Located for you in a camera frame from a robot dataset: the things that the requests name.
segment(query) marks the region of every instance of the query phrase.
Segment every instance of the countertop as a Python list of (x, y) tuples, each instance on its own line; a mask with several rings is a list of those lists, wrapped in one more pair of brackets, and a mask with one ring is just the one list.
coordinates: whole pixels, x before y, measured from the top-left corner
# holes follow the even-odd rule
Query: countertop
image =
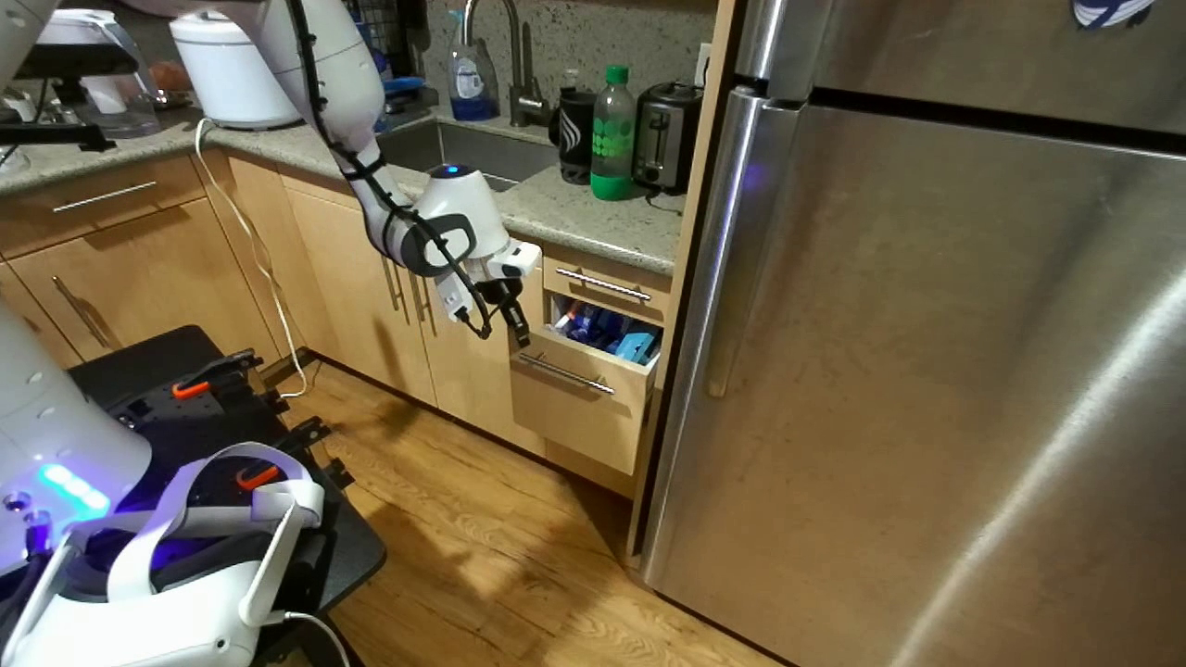
[[(490, 128), (519, 137), (542, 140), (533, 129)], [(117, 140), (110, 152), (76, 152), (75, 144), (29, 144), (23, 149), (26, 168), (3, 175), (0, 196), (23, 194), (33, 187), (53, 187), (55, 179), (75, 179), (90, 172), (108, 172), (153, 157), (175, 157), (194, 149), (194, 123), (175, 123), (159, 133)], [(304, 172), (315, 179), (341, 179), (328, 149), (309, 128), (272, 129), (272, 133), (239, 133), (239, 129), (211, 129), (209, 149), (228, 149), (239, 157), (255, 157), (264, 163), (278, 163), (289, 172)], [(389, 168), (398, 187), (406, 194), (423, 194), (426, 175)], [(588, 191), (568, 187), (554, 168), (519, 183), (506, 194), (495, 194), (495, 209), (515, 238), (533, 238), (545, 246), (562, 246), (573, 252), (588, 252), (600, 260), (614, 260), (625, 266), (641, 266), (652, 273), (669, 273), (679, 247), (679, 209), (680, 196), (654, 199), (594, 199)]]

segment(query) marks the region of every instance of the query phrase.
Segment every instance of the robotic arm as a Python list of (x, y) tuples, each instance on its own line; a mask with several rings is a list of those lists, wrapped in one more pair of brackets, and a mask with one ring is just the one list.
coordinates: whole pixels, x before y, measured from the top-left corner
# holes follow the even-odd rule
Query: robotic arm
[[(125, 0), (148, 14), (222, 10), (260, 49), (309, 128), (328, 144), (360, 196), (370, 246), (400, 266), (432, 277), (436, 302), (477, 339), (500, 313), (511, 340), (530, 329), (519, 313), (519, 277), (542, 247), (506, 238), (477, 172), (442, 168), (420, 205), (398, 191), (383, 163), (373, 123), (383, 81), (341, 0)], [(0, 0), (0, 89), (38, 44), (55, 0)]]

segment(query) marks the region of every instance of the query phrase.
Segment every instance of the wooden floor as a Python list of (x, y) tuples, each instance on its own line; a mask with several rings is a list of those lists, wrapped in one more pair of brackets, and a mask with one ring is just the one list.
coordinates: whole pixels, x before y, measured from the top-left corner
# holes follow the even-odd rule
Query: wooden floor
[(335, 608), (365, 662), (771, 662), (622, 571), (611, 494), (335, 368), (304, 415), (338, 425), (317, 456), (389, 549)]

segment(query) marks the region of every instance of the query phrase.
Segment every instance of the blue light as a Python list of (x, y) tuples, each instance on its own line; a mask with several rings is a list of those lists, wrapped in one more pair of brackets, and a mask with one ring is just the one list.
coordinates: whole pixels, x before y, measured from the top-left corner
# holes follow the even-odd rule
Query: blue light
[(47, 491), (55, 496), (61, 496), (83, 518), (100, 518), (110, 512), (110, 502), (94, 491), (85, 480), (76, 480), (71, 466), (61, 462), (44, 462), (40, 480), (47, 481)]

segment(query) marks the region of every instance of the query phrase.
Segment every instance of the stainless steel refrigerator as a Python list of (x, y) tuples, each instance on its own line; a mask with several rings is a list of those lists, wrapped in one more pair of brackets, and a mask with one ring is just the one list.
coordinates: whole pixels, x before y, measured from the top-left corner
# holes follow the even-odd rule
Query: stainless steel refrigerator
[(806, 667), (1186, 662), (1186, 4), (757, 0), (641, 575)]

